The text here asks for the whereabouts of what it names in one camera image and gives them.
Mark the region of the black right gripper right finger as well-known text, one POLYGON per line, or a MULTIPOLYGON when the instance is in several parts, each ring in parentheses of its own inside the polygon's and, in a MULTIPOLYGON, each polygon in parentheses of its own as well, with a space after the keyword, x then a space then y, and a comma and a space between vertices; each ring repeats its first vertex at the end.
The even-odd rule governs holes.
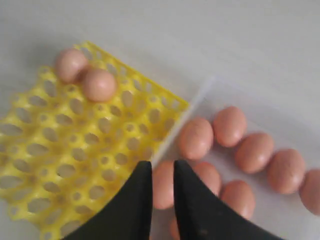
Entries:
POLYGON ((174 162, 174 210, 182 240, 318 240, 320 220, 303 209, 296 194, 256 188, 254 222, 220 200, 186 160, 174 162))

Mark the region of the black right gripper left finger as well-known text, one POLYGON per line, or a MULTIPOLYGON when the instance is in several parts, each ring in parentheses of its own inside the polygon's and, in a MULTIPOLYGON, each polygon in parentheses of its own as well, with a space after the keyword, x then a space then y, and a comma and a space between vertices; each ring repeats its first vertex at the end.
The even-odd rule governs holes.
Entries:
POLYGON ((64 239, 148 240, 152 212, 152 164, 140 161, 112 200, 64 239))

